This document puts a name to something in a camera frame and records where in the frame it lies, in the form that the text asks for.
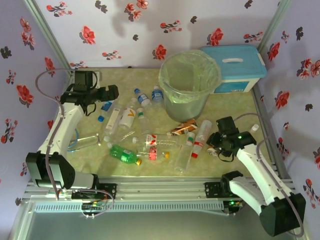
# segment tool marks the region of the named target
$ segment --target storage box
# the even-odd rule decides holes
[[[265,63],[254,46],[205,46],[201,50],[221,68],[222,83],[214,94],[248,92],[267,75]]]

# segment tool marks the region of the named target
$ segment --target gray cable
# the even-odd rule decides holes
[[[269,133],[270,131],[270,125],[268,123],[268,121],[266,121],[261,115],[257,114],[257,113],[254,113],[254,112],[249,112],[249,113],[244,113],[238,117],[236,117],[233,121],[235,122],[236,120],[244,117],[244,116],[247,116],[247,115],[254,115],[254,116],[257,116],[260,120],[262,120],[266,126],[267,126],[267,133]],[[282,187],[280,186],[280,184],[278,183],[278,181],[276,180],[276,178],[273,176],[273,174],[269,171],[268,167],[265,165],[265,163],[262,161],[261,159],[261,156],[260,156],[260,146],[266,142],[267,140],[269,139],[269,134],[267,134],[267,136],[265,137],[265,139],[263,139],[262,141],[260,141],[257,146],[256,146],[256,155],[258,157],[258,160],[259,162],[261,163],[261,165],[263,166],[263,168],[266,170],[266,172],[269,174],[269,176],[272,178],[273,182],[275,183],[276,187],[279,189],[279,191],[284,195],[285,199],[288,201],[290,207],[292,208],[293,210],[293,213],[296,217],[296,219],[298,220],[299,222],[299,225],[300,225],[300,233],[299,234],[294,234],[294,233],[291,233],[291,232],[287,232],[289,235],[293,236],[293,237],[296,237],[296,238],[301,238],[304,234],[305,234],[305,229],[304,229],[304,224],[299,216],[299,213],[296,209],[296,207],[294,206],[294,204],[292,203],[291,199],[289,198],[289,196],[285,193],[285,191],[282,189]]]

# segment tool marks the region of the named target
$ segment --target red flower pattern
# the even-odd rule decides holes
[[[308,69],[311,66],[312,62],[311,62],[311,58],[308,58],[306,60],[304,60],[304,67],[306,69]]]
[[[313,78],[320,74],[320,60],[316,61],[315,64],[311,65],[310,71],[311,71],[311,76]]]
[[[20,19],[20,24],[21,24],[21,26],[23,27],[23,30],[24,30],[26,33],[28,33],[28,32],[31,31],[31,27],[30,27],[30,25],[29,25],[29,22],[26,21],[23,17],[21,17],[21,19]]]
[[[147,9],[148,2],[145,0],[137,0],[136,6],[140,9]]]
[[[141,16],[142,16],[141,11],[134,11],[133,12],[134,20],[139,20],[139,17],[141,17]]]
[[[134,4],[133,3],[128,3],[125,6],[125,9],[127,9],[129,12],[133,12],[135,10]]]
[[[95,32],[92,31],[89,27],[87,26],[84,26],[82,31],[81,31],[81,35],[80,37],[82,37],[83,39],[83,43],[87,43],[87,44],[96,44],[95,42],[95,38],[96,38],[96,35],[95,35]]]
[[[47,124],[48,124],[48,128],[51,130],[52,126],[54,125],[54,121],[50,120],[47,122]]]
[[[272,60],[278,55],[279,47],[280,47],[280,42],[273,43],[270,46],[270,50],[267,53],[270,62],[272,62]]]
[[[23,31],[21,33],[22,41],[27,42],[28,41],[28,35]]]
[[[34,46],[36,43],[35,43],[35,37],[32,36],[32,34],[30,33],[29,35],[29,42],[32,46]]]
[[[304,71],[300,74],[301,80],[307,80],[309,76],[310,76],[310,73],[309,73],[307,70],[304,70]]]
[[[29,105],[33,103],[34,96],[30,94],[30,91],[26,85],[22,86],[22,85],[18,84],[16,86],[16,89],[17,89],[18,95],[20,97],[19,98],[20,102],[22,104],[26,105],[28,108]]]
[[[288,104],[290,93],[289,92],[282,92],[278,93],[278,96],[274,99],[276,108],[279,110],[281,107],[284,107]]]
[[[152,52],[153,59],[158,59],[158,60],[164,60],[166,54],[167,54],[167,49],[165,49],[165,47],[162,44],[156,47],[155,50],[153,50]]]
[[[56,69],[55,67],[54,67],[54,63],[52,62],[52,60],[51,60],[51,58],[49,58],[49,57],[45,57],[44,58],[44,61],[45,61],[45,66],[46,66],[46,70],[48,71],[48,70],[53,70],[53,69]],[[51,75],[51,77],[53,77],[55,74],[56,74],[56,72],[55,71],[50,71],[50,72],[48,72],[48,74],[49,75]]]

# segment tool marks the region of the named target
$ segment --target bottle cap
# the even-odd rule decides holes
[[[99,116],[99,117],[98,117],[98,121],[99,121],[99,122],[103,122],[104,120],[105,120],[105,118],[104,118],[103,116]]]
[[[103,140],[106,142],[110,142],[111,138],[109,136],[104,136]]]
[[[251,130],[252,131],[257,131],[259,129],[259,125],[258,124],[255,124],[255,125],[253,125],[252,127],[251,127]]]
[[[142,160],[139,158],[135,164],[137,164],[138,166],[142,163]]]
[[[106,143],[106,146],[107,146],[109,149],[112,149],[112,143],[111,143],[111,142],[108,141],[108,142]]]

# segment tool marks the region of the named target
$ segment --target plastic bottle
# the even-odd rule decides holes
[[[161,149],[160,147],[152,146],[150,148],[143,147],[139,149],[136,156],[155,161],[160,159],[168,159],[170,153],[168,151],[163,151],[163,149]]]
[[[152,101],[155,103],[162,103],[164,100],[164,94],[160,90],[159,86],[154,86],[153,92],[152,92]]]
[[[111,101],[106,101],[101,109],[100,109],[100,116],[98,117],[99,122],[103,122],[105,118],[108,116],[108,109],[111,107],[112,102]]]
[[[212,122],[209,120],[203,120],[203,122],[201,123],[199,132],[195,137],[194,146],[191,154],[193,158],[196,159],[199,153],[201,152],[201,149],[204,147],[204,144],[206,143],[209,137],[211,127]]]
[[[142,160],[135,153],[116,144],[110,149],[110,156],[126,164],[140,165],[142,163]]]
[[[194,139],[195,134],[193,132],[188,132],[186,135],[186,143],[180,148],[174,169],[181,173],[186,172],[188,169],[193,150]]]
[[[134,90],[134,93],[138,96],[138,102],[141,104],[142,107],[146,108],[151,105],[150,99],[147,97],[147,95],[142,93],[139,88],[136,88]]]
[[[166,134],[143,134],[139,137],[133,137],[132,143],[139,144],[147,149],[150,147],[170,148],[179,145],[179,138]]]
[[[123,111],[121,116],[119,126],[122,129],[129,129],[134,122],[136,116],[136,109],[137,109],[137,99],[131,98],[131,100],[127,103],[126,108]]]
[[[150,134],[152,127],[151,127],[149,118],[144,114],[144,109],[138,108],[136,112],[138,113],[138,121],[141,129],[141,133]]]
[[[114,134],[118,128],[120,118],[122,116],[123,107],[118,104],[118,98],[113,101],[110,109],[108,110],[108,115],[110,118],[104,128],[104,133],[106,136],[111,136]]]

